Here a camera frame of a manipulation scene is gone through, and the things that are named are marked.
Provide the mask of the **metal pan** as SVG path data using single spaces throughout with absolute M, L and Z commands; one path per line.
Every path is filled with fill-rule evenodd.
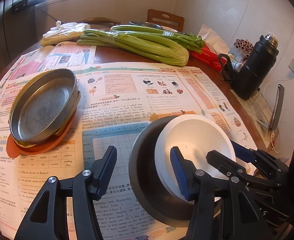
M 69 122 L 80 97 L 72 70 L 62 68 L 39 74 L 21 89 L 12 104 L 12 137 L 18 142 L 46 140 Z

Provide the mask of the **plastic bag of corn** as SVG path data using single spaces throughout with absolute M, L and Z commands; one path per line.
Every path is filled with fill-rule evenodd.
M 84 33 L 85 29 L 90 29 L 90 27 L 87 23 L 69 22 L 62 24 L 61 21 L 56 21 L 56 26 L 43 34 L 40 45 L 45 47 L 63 41 L 76 40 Z

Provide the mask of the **rear celery bunch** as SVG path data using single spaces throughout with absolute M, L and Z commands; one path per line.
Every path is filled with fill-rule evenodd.
M 187 50 L 193 50 L 200 53 L 205 45 L 205 42 L 201 37 L 197 37 L 194 34 L 180 34 L 172 31 L 155 29 L 151 27 L 143 27 L 138 25 L 115 25 L 111 28 L 111 31 L 122 31 L 127 33 L 144 33 L 151 34 L 153 36 L 160 36 L 168 38 L 178 43 Z

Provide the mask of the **stainless steel bowl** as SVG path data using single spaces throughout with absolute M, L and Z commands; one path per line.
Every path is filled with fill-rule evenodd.
M 135 140 L 129 159 L 132 190 L 142 208 L 166 225 L 187 227 L 193 205 L 174 197 L 161 183 L 154 164 L 154 149 L 164 127 L 176 116 L 166 116 L 148 124 Z

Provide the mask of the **celery bunch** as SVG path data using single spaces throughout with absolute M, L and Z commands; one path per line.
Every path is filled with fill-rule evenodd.
M 173 66 L 186 66 L 189 52 L 166 37 L 140 31 L 103 31 L 86 29 L 79 45 L 113 47 Z
M 151 34 L 153 36 L 160 36 L 168 38 L 178 43 L 187 50 L 193 50 L 200 53 L 205 45 L 205 42 L 201 37 L 197 37 L 194 34 L 180 34 L 172 31 L 155 29 L 151 27 L 143 27 L 138 25 L 115 25 L 111 28 L 111 31 L 122 31 L 127 33 L 144 33 Z

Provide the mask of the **red tissue box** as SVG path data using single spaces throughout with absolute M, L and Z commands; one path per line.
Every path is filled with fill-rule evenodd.
M 218 54 L 227 55 L 230 51 L 229 47 L 218 33 L 204 24 L 201 26 L 198 37 L 201 37 L 204 41 L 204 47 L 200 53 L 193 50 L 189 51 L 190 57 L 220 73 L 223 64 L 226 63 L 226 59 L 222 59 L 221 64 L 218 59 Z

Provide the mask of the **orange plastic plate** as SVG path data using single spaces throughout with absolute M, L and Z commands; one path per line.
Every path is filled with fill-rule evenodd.
M 72 114 L 71 119 L 69 120 L 68 125 L 66 126 L 65 130 L 61 133 L 60 136 L 53 135 L 48 140 L 37 144 L 35 146 L 29 147 L 29 148 L 23 148 L 22 146 L 19 146 L 13 139 L 11 135 L 8 136 L 7 144 L 6 144 L 6 152 L 7 155 L 10 158 L 17 158 L 20 154 L 24 155 L 37 155 L 40 153 L 45 153 L 51 149 L 53 149 L 55 146 L 58 146 L 60 142 L 62 142 L 62 139 L 67 134 L 68 130 L 73 124 L 74 118 L 76 116 L 76 111 Z

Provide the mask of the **smartphone on stand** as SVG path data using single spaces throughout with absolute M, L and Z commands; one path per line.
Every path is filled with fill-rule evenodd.
M 285 95 L 285 88 L 283 85 L 278 84 L 278 90 L 276 94 L 276 101 L 275 101 L 275 106 L 273 109 L 273 113 L 269 122 L 269 127 L 268 131 L 272 132 L 276 130 L 279 120 L 280 120 L 280 115 L 281 115 L 281 110 L 282 110 L 282 105 L 283 105 L 283 99 Z

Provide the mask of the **wooden chair back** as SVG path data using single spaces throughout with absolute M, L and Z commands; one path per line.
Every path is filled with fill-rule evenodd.
M 169 27 L 181 32 L 183 30 L 184 18 L 169 12 L 148 9 L 147 22 Z

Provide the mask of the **far newspaper sheet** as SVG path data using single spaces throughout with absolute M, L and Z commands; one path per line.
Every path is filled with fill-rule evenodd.
M 20 56 L 0 81 L 0 95 L 10 80 L 46 70 L 93 64 L 95 46 L 64 41 L 55 46 L 45 46 Z

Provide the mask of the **front celery bunch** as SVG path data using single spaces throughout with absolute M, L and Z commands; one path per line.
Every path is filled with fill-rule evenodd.
M 166 37 L 140 31 L 103 31 L 86 29 L 79 45 L 113 47 L 173 66 L 186 66 L 189 52 Z

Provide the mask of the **red instant noodle bowl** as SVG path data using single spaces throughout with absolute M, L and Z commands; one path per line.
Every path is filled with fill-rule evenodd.
M 170 162 L 170 150 L 177 146 L 183 157 L 193 162 L 213 178 L 227 180 L 228 177 L 208 164 L 206 155 L 216 150 L 232 161 L 235 151 L 226 133 L 213 121 L 195 114 L 173 118 L 161 131 L 154 149 L 154 163 L 161 183 L 174 197 L 186 201 L 180 193 Z

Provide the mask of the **yellow shell-shaped plate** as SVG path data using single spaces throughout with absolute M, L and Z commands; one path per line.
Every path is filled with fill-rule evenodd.
M 56 133 L 54 133 L 52 136 L 50 136 L 49 138 L 47 138 L 46 140 L 43 140 L 41 142 L 37 142 L 37 143 L 31 143 L 31 142 L 18 142 L 16 140 L 14 140 L 14 142 L 22 147 L 22 148 L 31 148 L 31 147 L 34 147 L 36 145 L 40 145 L 40 144 L 44 144 L 44 143 L 47 143 L 47 142 L 52 142 L 52 141 L 56 141 L 60 138 L 63 138 L 66 133 L 68 132 L 68 129 L 65 129 L 64 131 L 58 131 Z

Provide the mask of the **curved wooden chair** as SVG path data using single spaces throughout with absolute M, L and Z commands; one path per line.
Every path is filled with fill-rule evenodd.
M 92 29 L 111 29 L 115 25 L 121 25 L 120 21 L 113 20 L 110 18 L 105 18 L 105 17 L 92 17 L 92 18 L 87 18 L 85 20 L 80 20 L 77 23 L 86 23 L 90 25 L 90 28 Z

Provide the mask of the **far metal bowl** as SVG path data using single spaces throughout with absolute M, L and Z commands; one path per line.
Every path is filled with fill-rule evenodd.
M 137 21 L 130 21 L 131 25 L 141 26 L 141 27 L 149 27 L 154 29 L 160 29 L 163 30 L 163 27 L 161 25 L 150 23 L 150 22 L 137 22 Z

